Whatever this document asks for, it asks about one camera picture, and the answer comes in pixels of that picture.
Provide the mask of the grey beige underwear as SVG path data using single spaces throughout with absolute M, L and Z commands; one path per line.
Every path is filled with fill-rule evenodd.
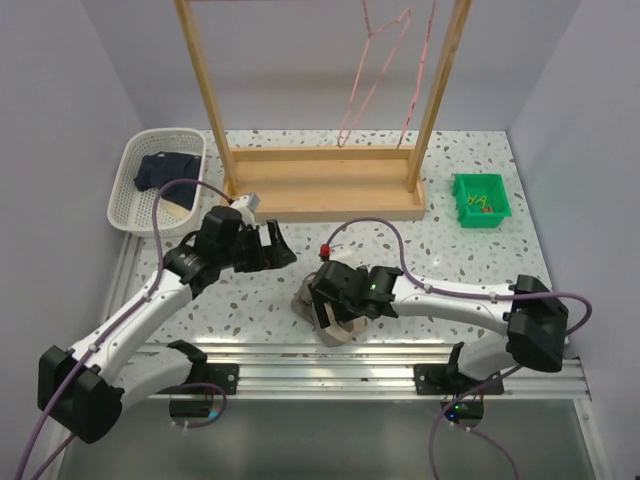
M 328 347 L 338 347 L 354 340 L 359 334 L 363 333 L 367 327 L 366 317 L 358 317 L 343 324 L 338 323 L 329 304 L 326 304 L 329 326 L 320 326 L 309 291 L 312 277 L 313 275 L 309 274 L 302 281 L 291 301 L 291 308 L 299 317 L 312 325 L 315 334 L 322 343 Z

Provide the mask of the navy blue underwear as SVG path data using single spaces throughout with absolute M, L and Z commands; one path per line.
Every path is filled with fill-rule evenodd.
M 138 191 L 144 192 L 152 188 L 160 189 L 165 184 L 177 179 L 199 178 L 201 157 L 178 152 L 158 152 L 145 155 L 134 177 L 134 185 Z M 161 197 L 173 204 L 190 210 L 196 194 L 195 184 L 179 184 L 166 190 Z

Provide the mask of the pink wire hanger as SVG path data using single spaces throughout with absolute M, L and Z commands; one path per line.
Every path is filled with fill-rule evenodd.
M 404 142 L 404 137 L 406 136 L 407 131 L 409 129 L 409 126 L 410 126 L 410 123 L 411 123 L 411 119 L 412 119 L 412 116 L 414 114 L 414 111 L 415 111 L 415 108 L 416 108 L 416 105 L 417 105 L 417 102 L 418 102 L 418 99 L 419 99 L 419 96 L 420 96 L 420 91 L 421 91 L 421 87 L 422 87 L 422 81 L 423 81 L 426 61 L 427 61 L 428 52 L 429 52 L 432 27 L 433 27 L 433 22 L 434 22 L 434 17 L 435 17 L 435 12 L 436 12 L 436 8 L 437 8 L 437 5 L 438 5 L 438 2 L 439 2 L 438 0 L 433 0 L 432 4 L 431 4 L 431 11 L 430 11 L 428 22 L 427 22 L 426 28 L 425 28 L 424 40 L 423 40 L 421 54 L 420 54 L 419 63 L 418 63 L 418 68 L 417 68 L 417 72 L 416 72 L 416 80 L 415 80 L 414 91 L 412 93 L 411 100 L 410 100 L 410 103 L 409 103 L 409 108 L 407 110 L 407 116 L 406 116 L 406 119 L 405 119 L 405 123 L 403 125 L 403 128 L 401 130 L 400 136 L 399 136 L 397 144 L 396 144 L 396 149 L 399 149 L 402 146 L 403 142 Z

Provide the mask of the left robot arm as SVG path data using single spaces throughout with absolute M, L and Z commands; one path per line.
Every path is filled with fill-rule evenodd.
M 279 223 L 266 222 L 269 242 L 249 210 L 215 206 L 199 229 L 164 255 L 142 289 L 93 333 L 63 350 L 50 347 L 39 359 L 37 405 L 85 443 L 102 439 L 123 408 L 116 378 L 129 358 L 174 313 L 187 306 L 225 269 L 254 273 L 284 268 L 297 257 Z

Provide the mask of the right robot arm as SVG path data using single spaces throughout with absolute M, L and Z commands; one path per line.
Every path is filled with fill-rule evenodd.
M 414 369 L 422 394 L 459 394 L 516 366 L 557 373 L 563 365 L 568 309 L 538 279 L 513 285 L 412 281 L 395 267 L 328 260 L 302 282 L 292 302 L 325 344 L 345 344 L 380 317 L 430 317 L 484 330 L 456 343 L 443 364 Z

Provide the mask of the wooden clothes rack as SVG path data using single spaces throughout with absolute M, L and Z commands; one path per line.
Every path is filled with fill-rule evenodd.
M 337 141 L 322 147 L 230 147 L 214 83 L 188 1 L 174 4 L 201 98 L 224 170 L 224 191 L 233 197 L 255 193 L 260 219 L 289 222 L 342 221 L 381 216 L 413 221 L 427 202 L 421 168 L 471 10 L 454 3 L 442 43 L 419 133 L 413 146 L 348 146 L 361 112 L 349 109 Z

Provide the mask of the white plastic basket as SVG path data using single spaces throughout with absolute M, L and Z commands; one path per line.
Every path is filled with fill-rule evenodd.
M 190 128 L 144 130 L 127 143 L 112 187 L 107 218 L 117 230 L 151 237 L 186 234 L 195 226 L 202 187 L 180 184 L 160 190 L 177 178 L 202 180 L 205 136 Z

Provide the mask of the green plastic bin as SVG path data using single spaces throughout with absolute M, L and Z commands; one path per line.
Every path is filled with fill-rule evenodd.
M 456 202 L 457 221 L 463 228 L 497 228 L 512 215 L 500 174 L 455 174 L 452 195 Z

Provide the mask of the aluminium rail base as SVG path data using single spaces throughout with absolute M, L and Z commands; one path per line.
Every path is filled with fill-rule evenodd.
M 209 355 L 198 345 L 173 342 L 163 350 L 143 352 L 143 344 L 129 358 L 116 378 L 116 386 L 125 390 L 124 405 L 132 405 L 168 388 L 203 381 L 204 368 L 209 365 Z M 454 345 L 446 346 L 440 357 L 429 355 L 424 358 L 416 357 L 412 348 L 401 348 L 400 361 L 393 366 L 372 363 L 366 348 L 343 353 L 328 347 L 315 352 L 297 348 L 282 356 L 272 356 L 266 362 L 242 366 L 239 380 L 241 387 L 248 391 L 275 394 L 300 391 L 306 397 L 318 396 L 322 391 L 344 396 L 357 389 L 371 390 L 385 379 L 395 385 L 404 384 L 420 395 L 440 398 L 512 395 L 526 399 L 560 399 L 585 398 L 589 394 L 586 380 L 574 366 L 565 365 L 564 362 L 557 373 L 538 372 L 516 366 L 499 372 L 463 393 L 420 393 L 418 389 L 424 383 L 417 378 L 414 369 L 445 363 Z

